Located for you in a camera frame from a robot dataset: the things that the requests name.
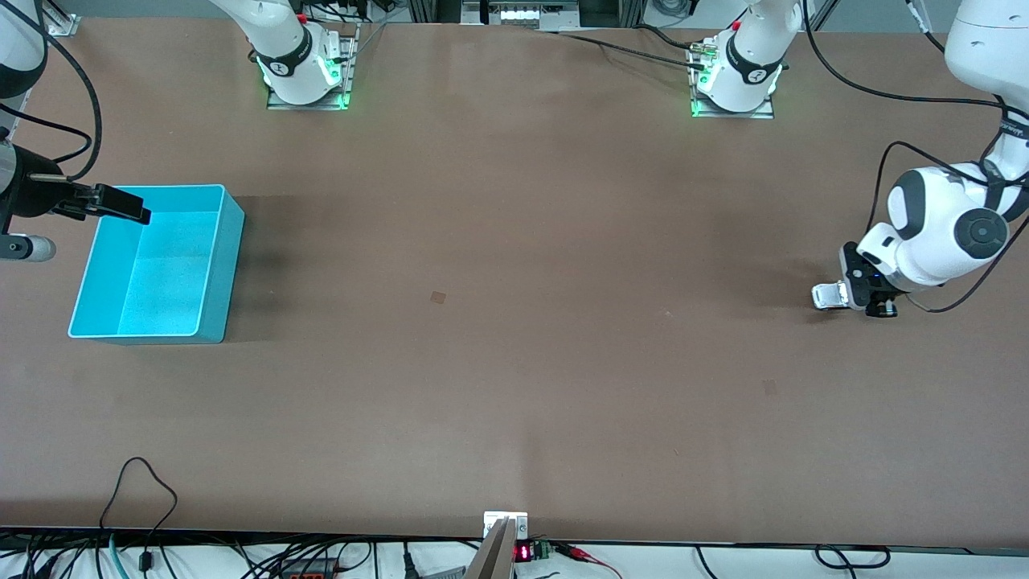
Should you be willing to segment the white jeep toy black roof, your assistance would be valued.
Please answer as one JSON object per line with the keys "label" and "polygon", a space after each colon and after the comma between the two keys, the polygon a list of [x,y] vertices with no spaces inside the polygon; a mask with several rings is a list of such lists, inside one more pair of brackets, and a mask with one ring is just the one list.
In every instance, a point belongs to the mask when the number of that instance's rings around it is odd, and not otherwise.
{"label": "white jeep toy black roof", "polygon": [[812,303],[817,310],[841,310],[850,307],[850,298],[846,282],[839,280],[833,283],[814,285],[811,289]]}

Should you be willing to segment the silver lit device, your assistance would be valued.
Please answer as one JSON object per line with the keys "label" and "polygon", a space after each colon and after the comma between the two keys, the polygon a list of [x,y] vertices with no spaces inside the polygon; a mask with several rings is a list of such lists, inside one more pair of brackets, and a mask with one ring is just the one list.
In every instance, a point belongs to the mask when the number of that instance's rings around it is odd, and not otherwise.
{"label": "silver lit device", "polygon": [[462,25],[511,26],[560,32],[580,28],[577,0],[461,0]]}

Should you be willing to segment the black box red buttons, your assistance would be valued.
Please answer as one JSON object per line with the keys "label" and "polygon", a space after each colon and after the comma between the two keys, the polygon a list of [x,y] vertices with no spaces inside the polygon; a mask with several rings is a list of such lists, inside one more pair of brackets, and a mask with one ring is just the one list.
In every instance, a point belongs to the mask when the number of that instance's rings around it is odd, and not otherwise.
{"label": "black box red buttons", "polygon": [[275,572],[276,579],[335,579],[342,571],[338,560],[328,557],[287,558]]}

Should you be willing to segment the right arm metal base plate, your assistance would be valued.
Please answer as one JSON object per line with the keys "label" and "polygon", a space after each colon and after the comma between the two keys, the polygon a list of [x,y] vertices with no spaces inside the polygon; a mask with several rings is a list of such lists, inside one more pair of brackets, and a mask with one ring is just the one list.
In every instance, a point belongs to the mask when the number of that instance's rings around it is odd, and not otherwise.
{"label": "right arm metal base plate", "polygon": [[320,23],[305,23],[304,27],[312,36],[311,52],[295,67],[293,76],[286,78],[284,94],[277,91],[282,84],[281,78],[268,76],[269,70],[262,69],[267,109],[348,109],[355,76],[357,38],[341,36]]}

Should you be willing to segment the cyan plastic bin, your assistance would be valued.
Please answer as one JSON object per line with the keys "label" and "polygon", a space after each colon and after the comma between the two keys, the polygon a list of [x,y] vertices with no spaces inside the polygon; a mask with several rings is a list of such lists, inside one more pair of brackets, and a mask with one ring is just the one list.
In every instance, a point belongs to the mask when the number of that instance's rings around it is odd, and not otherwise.
{"label": "cyan plastic bin", "polygon": [[146,226],[100,219],[68,326],[71,339],[220,343],[245,213],[221,184],[131,186]]}

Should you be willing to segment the aluminium frame profile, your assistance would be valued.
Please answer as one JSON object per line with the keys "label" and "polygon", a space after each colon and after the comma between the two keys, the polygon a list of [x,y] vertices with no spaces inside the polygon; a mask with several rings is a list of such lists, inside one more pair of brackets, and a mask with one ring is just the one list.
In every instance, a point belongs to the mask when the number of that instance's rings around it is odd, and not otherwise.
{"label": "aluminium frame profile", "polygon": [[63,8],[56,0],[39,0],[47,32],[54,37],[72,37],[80,28],[81,17]]}

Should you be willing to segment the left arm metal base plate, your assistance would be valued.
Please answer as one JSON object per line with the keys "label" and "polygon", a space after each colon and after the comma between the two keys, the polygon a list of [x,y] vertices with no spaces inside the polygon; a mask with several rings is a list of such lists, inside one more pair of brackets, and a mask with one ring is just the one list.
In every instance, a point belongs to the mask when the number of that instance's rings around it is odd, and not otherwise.
{"label": "left arm metal base plate", "polygon": [[772,94],[781,62],[756,64],[728,43],[691,44],[685,51],[690,70],[691,117],[772,120]]}

